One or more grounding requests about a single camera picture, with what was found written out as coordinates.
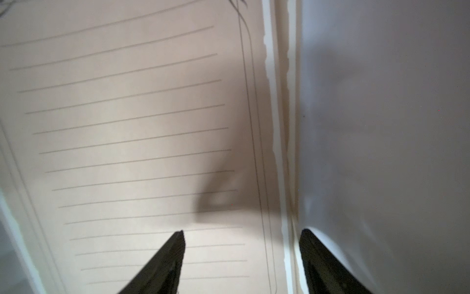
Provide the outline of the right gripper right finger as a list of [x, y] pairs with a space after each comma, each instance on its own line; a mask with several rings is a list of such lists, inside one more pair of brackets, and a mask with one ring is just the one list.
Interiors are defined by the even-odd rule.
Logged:
[[301, 232], [299, 247], [311, 294], [371, 294], [309, 229]]

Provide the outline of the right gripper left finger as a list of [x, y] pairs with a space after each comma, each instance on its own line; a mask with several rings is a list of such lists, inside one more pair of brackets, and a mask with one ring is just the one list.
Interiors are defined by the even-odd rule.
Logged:
[[175, 232], [120, 294], [177, 294], [186, 241]]

